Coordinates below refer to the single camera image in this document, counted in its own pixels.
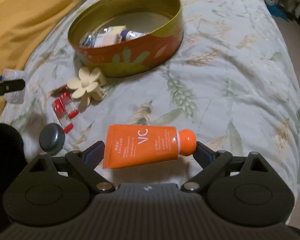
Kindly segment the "orange VC cream tube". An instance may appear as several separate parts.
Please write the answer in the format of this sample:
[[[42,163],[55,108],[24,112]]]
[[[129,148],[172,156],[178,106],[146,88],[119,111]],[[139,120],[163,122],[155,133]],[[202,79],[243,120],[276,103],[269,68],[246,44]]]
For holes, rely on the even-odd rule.
[[[193,131],[172,126],[110,125],[102,168],[124,168],[177,160],[192,155]]]

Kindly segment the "orange stick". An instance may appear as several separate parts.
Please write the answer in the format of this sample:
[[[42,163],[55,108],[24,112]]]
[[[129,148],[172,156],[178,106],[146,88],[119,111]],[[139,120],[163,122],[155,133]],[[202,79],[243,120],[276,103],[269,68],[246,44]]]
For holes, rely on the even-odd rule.
[[[61,87],[55,88],[49,92],[49,96],[58,97],[61,93],[66,92],[68,90],[67,85],[63,85]]]

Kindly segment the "white tube purple cap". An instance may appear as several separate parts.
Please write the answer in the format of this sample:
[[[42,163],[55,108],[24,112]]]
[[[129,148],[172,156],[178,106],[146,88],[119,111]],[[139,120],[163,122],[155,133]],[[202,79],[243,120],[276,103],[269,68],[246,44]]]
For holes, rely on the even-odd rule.
[[[148,33],[141,33],[133,30],[124,30],[121,32],[123,41],[130,41],[147,35]]]

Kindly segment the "yellow blanket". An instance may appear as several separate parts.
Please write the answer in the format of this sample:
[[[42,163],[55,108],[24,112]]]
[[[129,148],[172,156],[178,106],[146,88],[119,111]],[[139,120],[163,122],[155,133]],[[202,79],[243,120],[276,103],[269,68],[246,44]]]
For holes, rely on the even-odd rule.
[[[57,23],[83,0],[0,0],[0,75],[22,70]]]

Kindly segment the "dark round case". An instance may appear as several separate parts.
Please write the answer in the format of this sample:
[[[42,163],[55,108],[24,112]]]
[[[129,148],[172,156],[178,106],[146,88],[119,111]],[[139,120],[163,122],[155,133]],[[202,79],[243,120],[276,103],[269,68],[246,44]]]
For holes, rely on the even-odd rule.
[[[40,148],[49,155],[56,155],[65,142],[65,133],[61,126],[55,123],[46,125],[39,135]]]

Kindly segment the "cream flower hair clip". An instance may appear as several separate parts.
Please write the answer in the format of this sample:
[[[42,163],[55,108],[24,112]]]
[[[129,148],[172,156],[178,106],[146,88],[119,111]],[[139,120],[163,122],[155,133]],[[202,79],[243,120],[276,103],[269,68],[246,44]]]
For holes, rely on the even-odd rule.
[[[92,71],[87,67],[82,67],[78,71],[78,77],[73,77],[67,81],[67,87],[73,90],[72,98],[79,100],[82,108],[87,108],[91,100],[102,101],[105,92],[103,86],[107,80],[102,74],[100,68],[94,68]]]

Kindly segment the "blue plastic bag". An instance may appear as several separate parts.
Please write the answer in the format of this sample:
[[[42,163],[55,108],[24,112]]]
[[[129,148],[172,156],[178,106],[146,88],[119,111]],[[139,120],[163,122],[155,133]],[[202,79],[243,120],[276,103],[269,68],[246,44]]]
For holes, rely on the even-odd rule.
[[[282,18],[286,22],[289,22],[288,17],[284,13],[284,11],[278,8],[276,5],[266,4],[266,6],[272,16]]]

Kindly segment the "clear bag blue items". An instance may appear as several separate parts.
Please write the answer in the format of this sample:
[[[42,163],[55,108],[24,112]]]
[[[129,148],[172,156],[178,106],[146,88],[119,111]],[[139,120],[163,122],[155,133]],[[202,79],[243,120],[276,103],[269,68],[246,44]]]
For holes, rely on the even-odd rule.
[[[93,31],[90,33],[86,33],[79,41],[79,45],[85,48],[92,48],[95,45],[95,41],[97,39],[98,32]]]

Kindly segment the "yellow sticky note pad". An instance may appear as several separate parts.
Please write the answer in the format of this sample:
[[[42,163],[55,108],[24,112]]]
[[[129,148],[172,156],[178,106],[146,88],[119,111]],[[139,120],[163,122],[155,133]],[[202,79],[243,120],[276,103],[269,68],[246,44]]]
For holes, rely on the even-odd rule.
[[[110,26],[107,28],[107,33],[113,33],[113,34],[120,35],[121,32],[126,29],[127,29],[127,27],[125,25]]]

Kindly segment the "red lighter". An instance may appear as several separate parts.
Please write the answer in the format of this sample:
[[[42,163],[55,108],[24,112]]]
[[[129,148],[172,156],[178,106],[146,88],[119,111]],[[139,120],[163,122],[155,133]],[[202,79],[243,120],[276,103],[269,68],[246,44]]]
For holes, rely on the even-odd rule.
[[[61,102],[61,99],[57,98],[52,103],[52,107],[53,107],[53,111],[54,111],[55,115],[57,116],[57,119],[59,120],[59,123],[60,123],[64,133],[68,134],[73,129],[74,126],[67,115],[67,112]]]
[[[78,114],[78,110],[74,106],[70,94],[68,92],[63,92],[60,96],[60,100],[66,110],[68,118],[73,119]]]

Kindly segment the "round decorated tin box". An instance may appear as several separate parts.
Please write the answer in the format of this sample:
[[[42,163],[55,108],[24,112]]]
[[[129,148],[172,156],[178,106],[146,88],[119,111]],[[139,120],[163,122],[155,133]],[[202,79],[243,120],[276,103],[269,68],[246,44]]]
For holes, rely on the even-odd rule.
[[[125,77],[164,63],[183,34],[180,0],[100,0],[74,20],[68,41],[86,66]]]

